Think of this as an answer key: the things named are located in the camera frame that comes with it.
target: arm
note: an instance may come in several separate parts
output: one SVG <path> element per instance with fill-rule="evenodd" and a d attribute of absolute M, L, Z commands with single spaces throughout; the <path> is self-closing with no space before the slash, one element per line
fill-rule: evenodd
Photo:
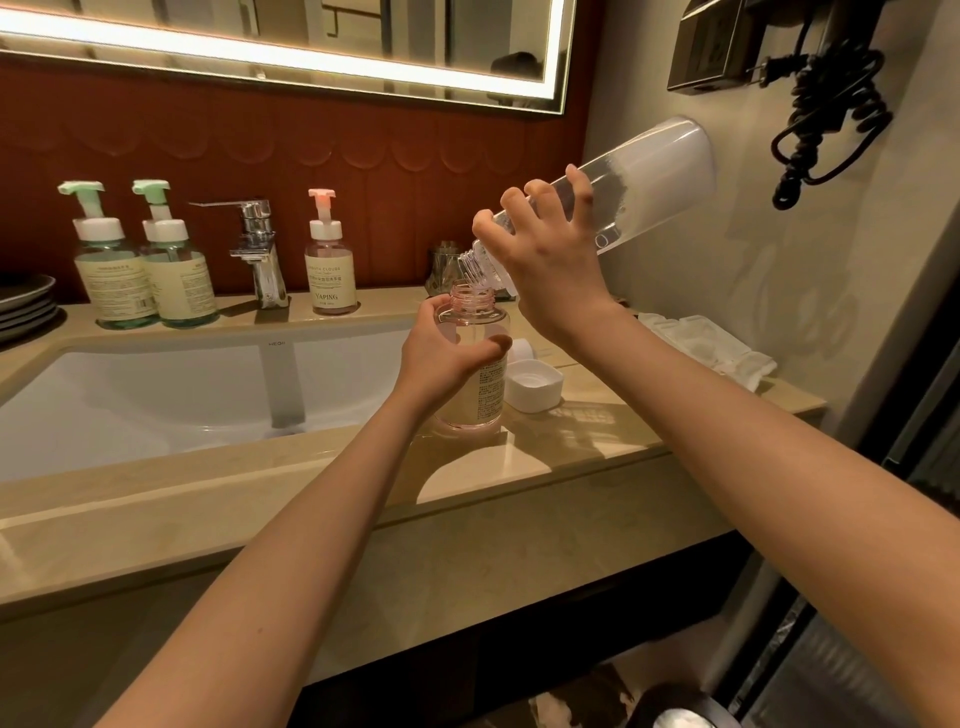
<path fill-rule="evenodd" d="M 552 188 L 516 189 L 509 235 L 474 232 L 521 308 L 674 450 L 727 518 L 899 689 L 927 726 L 960 724 L 960 522 L 819 430 L 677 352 L 613 303 L 575 168 L 566 222 Z"/>
<path fill-rule="evenodd" d="M 285 725 L 418 427 L 506 336 L 456 346 L 420 306 L 393 393 L 230 563 L 99 728 Z"/>

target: stacked plates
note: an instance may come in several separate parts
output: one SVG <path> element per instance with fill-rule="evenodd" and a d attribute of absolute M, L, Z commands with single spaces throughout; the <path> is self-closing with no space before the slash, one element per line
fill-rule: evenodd
<path fill-rule="evenodd" d="M 60 313 L 50 296 L 49 276 L 0 274 L 0 344 L 22 338 Z"/>

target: faucet handle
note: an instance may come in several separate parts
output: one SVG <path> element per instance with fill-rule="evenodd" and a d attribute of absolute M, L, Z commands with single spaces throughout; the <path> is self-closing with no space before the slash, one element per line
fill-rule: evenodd
<path fill-rule="evenodd" d="M 240 223 L 248 242 L 259 247 L 263 240 L 270 242 L 274 229 L 270 224 L 270 200 L 230 200 L 223 203 L 190 203 L 194 207 L 235 207 L 240 210 Z"/>
<path fill-rule="evenodd" d="M 229 200 L 223 203 L 190 203 L 194 207 L 237 207 L 244 220 L 267 220 L 270 218 L 270 200 Z"/>

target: chrome faucet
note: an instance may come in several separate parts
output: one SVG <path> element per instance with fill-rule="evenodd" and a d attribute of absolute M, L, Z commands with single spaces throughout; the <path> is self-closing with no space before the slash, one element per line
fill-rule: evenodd
<path fill-rule="evenodd" d="M 243 224 L 240 245 L 230 251 L 253 268 L 253 290 L 260 308 L 290 305 L 287 286 L 276 254 L 276 233 L 270 224 L 269 200 L 235 200 L 226 203 L 190 203 L 197 207 L 237 207 Z"/>

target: pink plastic bottle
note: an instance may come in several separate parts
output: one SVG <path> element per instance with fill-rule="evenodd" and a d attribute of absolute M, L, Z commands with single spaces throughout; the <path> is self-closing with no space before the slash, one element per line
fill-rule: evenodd
<path fill-rule="evenodd" d="M 344 244 L 339 220 L 330 216 L 332 189 L 311 189 L 317 203 L 317 219 L 310 221 L 312 240 L 306 247 L 306 276 L 310 283 L 313 310 L 326 316 L 353 313 L 357 302 L 353 275 L 353 251 Z"/>

